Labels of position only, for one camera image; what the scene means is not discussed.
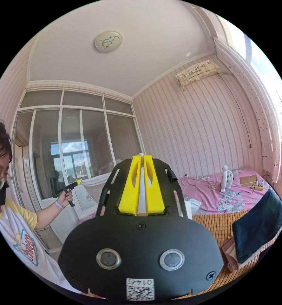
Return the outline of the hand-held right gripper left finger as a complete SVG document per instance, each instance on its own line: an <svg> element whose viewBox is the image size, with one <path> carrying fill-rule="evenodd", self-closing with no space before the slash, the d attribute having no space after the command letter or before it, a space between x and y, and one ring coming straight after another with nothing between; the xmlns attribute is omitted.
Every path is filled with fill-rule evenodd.
<svg viewBox="0 0 282 305"><path fill-rule="evenodd" d="M118 206L122 214L137 214L140 194L141 155L133 156Z"/></svg>

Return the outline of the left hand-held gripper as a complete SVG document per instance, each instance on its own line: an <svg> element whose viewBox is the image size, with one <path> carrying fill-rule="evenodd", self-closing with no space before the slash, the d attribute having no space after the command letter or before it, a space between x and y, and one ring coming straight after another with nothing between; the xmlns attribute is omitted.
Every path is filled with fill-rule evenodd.
<svg viewBox="0 0 282 305"><path fill-rule="evenodd" d="M74 187L76 187L77 185L80 185L81 183L82 183L82 180L76 180L76 183L72 183L72 184L70 184L70 185L68 185L68 186L65 186L65 187L62 189L62 191L65 190L65 189L70 190L70 191L73 191ZM75 206L75 204L73 203L73 200L72 200L72 203L71 203L70 206L71 206L71 207L74 207L74 206Z"/></svg>

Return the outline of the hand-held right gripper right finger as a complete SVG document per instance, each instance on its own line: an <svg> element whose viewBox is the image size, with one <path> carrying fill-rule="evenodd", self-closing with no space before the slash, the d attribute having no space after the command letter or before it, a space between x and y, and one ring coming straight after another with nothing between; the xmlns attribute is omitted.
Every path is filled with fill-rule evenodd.
<svg viewBox="0 0 282 305"><path fill-rule="evenodd" d="M143 156L145 202L147 214L163 214L165 205L151 155Z"/></svg>

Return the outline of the person's left hand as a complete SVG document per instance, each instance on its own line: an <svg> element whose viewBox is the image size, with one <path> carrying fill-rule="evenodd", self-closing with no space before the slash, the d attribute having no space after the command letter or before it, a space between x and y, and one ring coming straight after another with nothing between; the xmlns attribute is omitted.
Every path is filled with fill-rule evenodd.
<svg viewBox="0 0 282 305"><path fill-rule="evenodd" d="M66 206L71 205L72 203L72 191L70 190L63 190L57 200L55 201L55 204L60 208L64 209Z"/></svg>

